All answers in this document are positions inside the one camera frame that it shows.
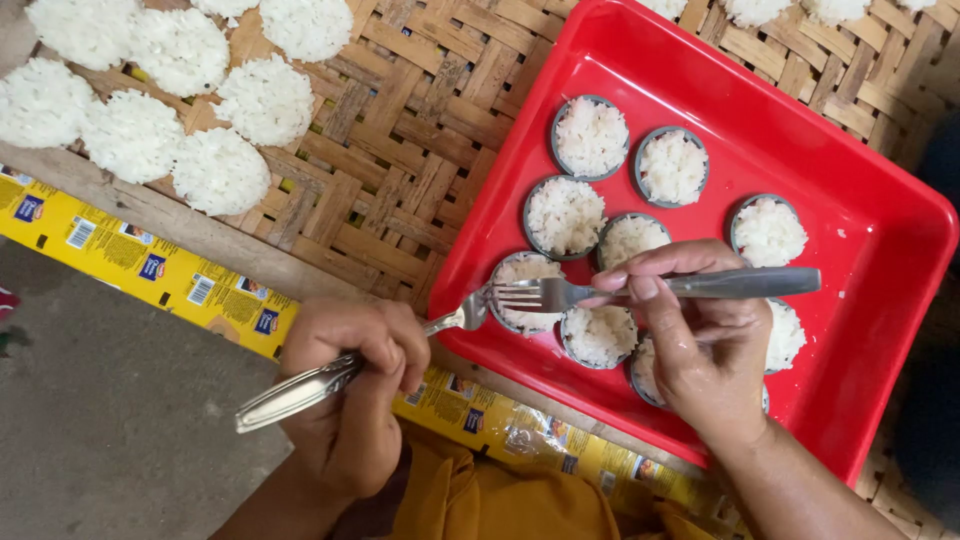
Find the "hand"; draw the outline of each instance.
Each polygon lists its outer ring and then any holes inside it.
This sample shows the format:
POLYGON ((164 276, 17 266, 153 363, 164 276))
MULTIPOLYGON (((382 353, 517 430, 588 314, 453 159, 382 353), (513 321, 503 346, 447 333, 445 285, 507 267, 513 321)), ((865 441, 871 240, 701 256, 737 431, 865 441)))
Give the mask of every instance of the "hand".
POLYGON ((400 457, 400 428, 391 412, 397 390, 417 391, 430 348, 414 312, 395 302, 305 302, 283 344, 278 380, 323 367, 345 349, 367 364, 336 396, 280 426, 320 487, 345 499, 372 497, 400 457))
POLYGON ((711 448, 752 444, 766 430, 761 402, 772 314, 761 298, 695 299, 682 309, 660 275, 743 266, 730 248, 711 238, 667 244, 593 277, 601 290, 629 287, 654 341, 658 390, 711 448))

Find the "red object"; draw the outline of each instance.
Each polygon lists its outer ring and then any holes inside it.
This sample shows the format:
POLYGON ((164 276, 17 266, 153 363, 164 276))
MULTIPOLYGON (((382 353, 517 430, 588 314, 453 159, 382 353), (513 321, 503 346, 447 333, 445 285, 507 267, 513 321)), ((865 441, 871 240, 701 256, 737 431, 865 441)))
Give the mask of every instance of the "red object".
POLYGON ((0 321, 2 321, 14 307, 20 305, 20 299, 9 290, 0 286, 0 321))
MULTIPOLYGON (((431 317, 458 306, 502 258, 530 249, 521 208, 536 183, 559 174, 548 131, 564 98, 581 94, 613 101, 630 128, 629 160, 592 184, 608 217, 648 213, 686 240, 724 238, 729 212, 750 195, 777 193, 797 209, 810 239, 793 264, 819 267, 824 288, 786 299, 807 344, 793 369, 765 378, 771 415, 853 486, 956 246, 956 213, 866 145, 634 0, 586 0, 573 10, 437 278, 431 317), (645 203, 632 184, 636 146, 667 125, 696 133, 710 157, 700 202, 680 209, 645 203)), ((563 263, 572 282, 589 282, 589 259, 563 263)), ((590 370, 565 357, 555 332, 525 339, 488 317, 477 331, 440 339, 614 428, 707 463, 679 417, 644 403, 623 369, 590 370)))

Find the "fork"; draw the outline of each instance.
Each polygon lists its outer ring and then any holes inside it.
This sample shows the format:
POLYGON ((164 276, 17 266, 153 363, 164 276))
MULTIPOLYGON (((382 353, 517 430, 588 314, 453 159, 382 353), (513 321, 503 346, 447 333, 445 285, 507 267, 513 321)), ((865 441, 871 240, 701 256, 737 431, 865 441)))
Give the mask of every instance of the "fork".
MULTIPOLYGON (((454 327, 467 331, 480 328, 487 318, 489 295, 490 286, 485 284, 468 295, 455 311, 423 325, 423 333, 430 336, 454 327)), ((237 410, 234 417, 237 432, 258 430, 323 401, 353 380, 364 363, 366 359, 363 355, 350 351, 337 356, 324 367, 305 371, 276 384, 237 410)))
MULTIPOLYGON (((820 290, 820 270, 803 267, 740 268, 663 280, 679 298, 767 298, 820 290)), ((563 278, 542 278, 493 286, 501 307, 534 313, 561 313, 590 298, 613 298, 624 305, 628 289, 614 292, 575 285, 563 278)))

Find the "barcode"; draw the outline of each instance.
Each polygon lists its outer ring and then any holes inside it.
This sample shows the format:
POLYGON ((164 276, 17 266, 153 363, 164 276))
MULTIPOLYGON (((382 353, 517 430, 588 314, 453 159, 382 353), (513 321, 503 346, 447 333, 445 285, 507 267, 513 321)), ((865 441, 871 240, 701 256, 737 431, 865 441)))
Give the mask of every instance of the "barcode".
POLYGON ((200 274, 194 274, 193 279, 197 280, 197 284, 193 285, 193 288, 190 289, 190 294, 186 299, 197 306, 202 306, 204 302, 206 302, 206 297, 210 294, 210 291, 213 290, 213 285, 215 285, 216 282, 200 274))
POLYGON ((600 489, 607 497, 613 492, 613 485, 616 484, 616 475, 610 471, 600 469, 600 489))
POLYGON ((413 394, 403 398, 403 402, 408 405, 417 406, 417 404, 420 402, 420 398, 423 397, 424 390, 426 390, 426 382, 421 382, 420 388, 418 388, 413 394))
POLYGON ((73 232, 70 233, 70 236, 67 237, 66 243, 81 250, 84 248, 84 245, 86 245, 86 241, 90 238, 90 235, 96 231, 97 226, 79 216, 74 217, 73 222, 77 224, 77 227, 75 227, 73 232))

